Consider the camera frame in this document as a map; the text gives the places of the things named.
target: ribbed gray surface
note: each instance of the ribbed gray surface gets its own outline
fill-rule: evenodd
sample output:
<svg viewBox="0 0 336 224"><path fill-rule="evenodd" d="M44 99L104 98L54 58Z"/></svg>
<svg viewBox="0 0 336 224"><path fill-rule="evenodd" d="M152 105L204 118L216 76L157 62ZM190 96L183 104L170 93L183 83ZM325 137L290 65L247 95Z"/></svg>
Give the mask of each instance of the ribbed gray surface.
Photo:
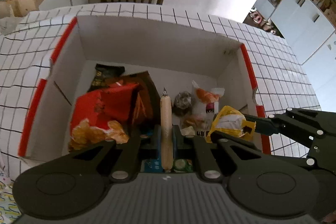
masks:
<svg viewBox="0 0 336 224"><path fill-rule="evenodd" d="M16 223L313 224L317 222L310 216L281 221L254 216L235 205L221 185L202 182L195 174L140 173L133 182L114 185L96 208L81 216L48 221L23 215Z"/></svg>

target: cardboard box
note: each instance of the cardboard box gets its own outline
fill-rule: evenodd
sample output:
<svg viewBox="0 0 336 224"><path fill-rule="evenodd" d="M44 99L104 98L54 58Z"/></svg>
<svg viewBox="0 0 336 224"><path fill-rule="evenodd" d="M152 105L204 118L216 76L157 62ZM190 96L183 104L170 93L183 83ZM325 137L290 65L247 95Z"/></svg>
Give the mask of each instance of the cardboard box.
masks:
<svg viewBox="0 0 336 224"><path fill-rule="evenodd" d="M51 63L34 95L18 152L33 161L68 153L73 108L90 87L96 63L125 66L126 74L148 70L159 94L165 87L172 100L180 91L192 92L192 80L206 90L224 87L219 109L230 105L264 115L255 104L257 81L245 45L204 30L141 18L78 16ZM259 134L254 142L262 148Z"/></svg>

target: table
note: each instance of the table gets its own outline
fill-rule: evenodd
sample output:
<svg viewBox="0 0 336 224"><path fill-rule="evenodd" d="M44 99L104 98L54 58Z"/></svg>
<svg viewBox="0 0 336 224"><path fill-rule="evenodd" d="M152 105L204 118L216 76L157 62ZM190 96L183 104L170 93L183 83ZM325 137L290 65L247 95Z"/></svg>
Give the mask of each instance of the table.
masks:
<svg viewBox="0 0 336 224"><path fill-rule="evenodd" d="M48 77L49 57L74 16L107 15L161 20L204 29L246 45L258 90L256 103L266 115L287 107L320 110L315 92L286 40L226 18L165 5L102 3L29 13L6 36L0 35L0 150L5 173L14 180L28 169L17 156L25 115L38 79ZM270 137L271 153L305 157L308 149L278 134Z"/></svg>

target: checkered tablecloth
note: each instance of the checkered tablecloth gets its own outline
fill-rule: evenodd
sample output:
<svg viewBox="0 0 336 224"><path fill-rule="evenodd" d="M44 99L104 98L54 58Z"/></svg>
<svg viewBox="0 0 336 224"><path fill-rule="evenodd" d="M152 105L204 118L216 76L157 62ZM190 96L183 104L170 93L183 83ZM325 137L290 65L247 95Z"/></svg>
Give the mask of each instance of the checkered tablecloth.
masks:
<svg viewBox="0 0 336 224"><path fill-rule="evenodd" d="M315 92L287 42L263 30L226 18L168 6L109 3L31 12L16 30L0 36L0 149L6 174L14 180L28 166L17 156L25 115L39 78L50 70L49 57L74 16L106 15L161 20L215 32L247 47L258 82L256 100L266 115L287 107L320 110ZM305 157L308 149L273 135L275 155Z"/></svg>

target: yellow snack package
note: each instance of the yellow snack package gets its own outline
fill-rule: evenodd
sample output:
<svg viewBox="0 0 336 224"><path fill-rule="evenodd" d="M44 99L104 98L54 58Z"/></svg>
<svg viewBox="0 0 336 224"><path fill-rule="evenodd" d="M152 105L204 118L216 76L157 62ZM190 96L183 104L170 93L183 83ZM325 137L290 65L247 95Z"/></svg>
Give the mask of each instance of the yellow snack package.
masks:
<svg viewBox="0 0 336 224"><path fill-rule="evenodd" d="M210 135L214 131L224 132L236 138L242 138L246 141L253 140L255 122L249 122L245 116L233 107L225 106L218 113L211 125L206 141L211 142Z"/></svg>

